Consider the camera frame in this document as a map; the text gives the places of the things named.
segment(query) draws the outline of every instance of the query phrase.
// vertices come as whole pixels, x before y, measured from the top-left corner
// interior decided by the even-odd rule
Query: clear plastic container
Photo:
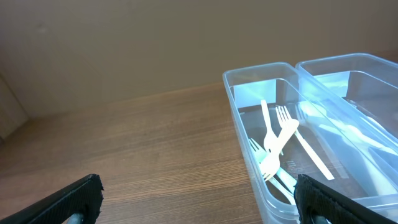
[[[284,147],[284,155],[280,156],[280,166],[283,169],[295,179],[298,174],[307,174],[397,221],[398,175],[387,162],[382,162],[383,157],[376,152],[378,149],[364,149],[364,140],[353,138],[353,133],[357,134],[357,131],[373,133],[373,126],[367,122],[357,124],[357,119],[352,120],[352,111],[341,105],[342,99],[339,96],[311,75],[302,74],[287,63],[231,70],[224,73],[223,79],[264,223],[297,223],[299,214],[297,207],[289,204],[279,190],[269,182],[264,182],[249,145],[249,139],[262,145],[266,135],[260,105],[262,99],[267,101],[272,130],[276,135],[281,127],[275,107],[286,106],[291,117],[299,119],[300,134],[335,179],[326,179],[295,136],[290,138]]]
[[[375,149],[379,166],[390,166],[398,176],[398,65],[369,54],[349,54],[300,62],[296,68],[314,76],[357,125],[370,126],[360,134]]]

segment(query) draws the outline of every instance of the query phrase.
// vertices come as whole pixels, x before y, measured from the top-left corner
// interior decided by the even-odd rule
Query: white plastic fork
[[[271,119],[269,117],[268,105],[266,100],[261,100],[261,110],[262,110],[262,116],[264,117],[264,121],[266,122],[266,129],[267,129],[263,145],[264,149],[269,151],[269,149],[273,148],[273,143],[276,141],[277,136],[275,135],[271,127]]]
[[[270,153],[269,151],[264,150],[254,139],[249,140],[250,146],[254,151],[254,157],[256,158],[257,162],[260,164],[262,160]],[[297,181],[288,173],[286,172],[283,168],[279,168],[278,171],[276,172],[276,175],[279,177],[279,179],[285,184],[287,190],[290,191],[290,193],[294,193],[294,186],[296,185]]]
[[[276,114],[277,114],[278,121],[279,121],[279,124],[280,124],[282,129],[286,125],[288,125],[288,122],[292,119],[292,117],[290,116],[290,113],[287,110],[286,106],[284,106],[284,107],[277,106],[277,113]],[[297,112],[297,117],[299,119],[304,119],[304,118],[300,118],[300,113],[299,112]],[[297,130],[296,132],[294,132],[294,134],[296,135],[298,141],[303,146],[303,148],[305,149],[307,154],[311,157],[312,161],[315,163],[315,165],[317,165],[319,170],[322,172],[322,174],[328,180],[333,180],[335,178],[333,176],[333,174],[331,174],[331,172],[329,171],[327,166],[323,163],[323,161],[319,158],[319,156],[312,149],[312,147],[309,145],[309,143],[303,138],[303,136],[299,133],[299,131]]]
[[[261,158],[263,158],[264,156],[267,156],[267,152],[265,150],[263,150],[263,148],[260,145],[258,145],[258,143],[255,140],[250,139],[249,143],[250,143],[250,148],[254,151],[254,157],[256,158],[257,163],[260,163],[262,161]],[[284,188],[284,186],[282,186],[282,184],[280,184],[278,182],[278,180],[276,180],[273,177],[271,179],[269,179],[269,182],[274,187],[276,187],[283,195],[285,195],[285,197],[290,202],[290,204],[292,204],[292,205],[296,204],[294,197],[293,197],[293,192],[289,192],[288,190],[286,190]]]
[[[286,124],[280,131],[277,140],[273,142],[271,153],[268,154],[268,156],[260,163],[259,167],[261,172],[263,172],[262,174],[265,181],[269,180],[277,173],[280,167],[279,153],[286,145],[290,137],[292,137],[294,132],[297,130],[298,126],[299,121],[296,119],[290,119],[286,121]]]

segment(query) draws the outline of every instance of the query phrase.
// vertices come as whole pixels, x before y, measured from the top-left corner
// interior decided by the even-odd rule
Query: fork handle
[[[312,149],[312,147],[309,145],[309,143],[303,138],[303,136],[296,131],[294,133],[297,136],[298,141],[300,144],[303,146],[307,154],[311,157],[312,161],[317,165],[318,169],[322,172],[322,174],[328,179],[328,180],[333,180],[335,177],[329,169],[326,167],[326,165],[323,163],[321,158],[317,155],[317,153]]]
[[[264,121],[266,122],[266,129],[271,128],[271,118],[269,117],[268,105],[266,100],[261,100],[261,110]]]
[[[279,170],[276,172],[276,175],[279,177],[279,179],[285,184],[286,188],[291,192],[294,193],[294,186],[297,183],[297,180],[294,179],[286,170],[283,168],[279,168]]]

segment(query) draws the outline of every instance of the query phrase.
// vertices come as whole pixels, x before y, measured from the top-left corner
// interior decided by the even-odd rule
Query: wood grain surface
[[[221,83],[29,121],[0,150],[0,218],[90,173],[97,223],[262,223]]]

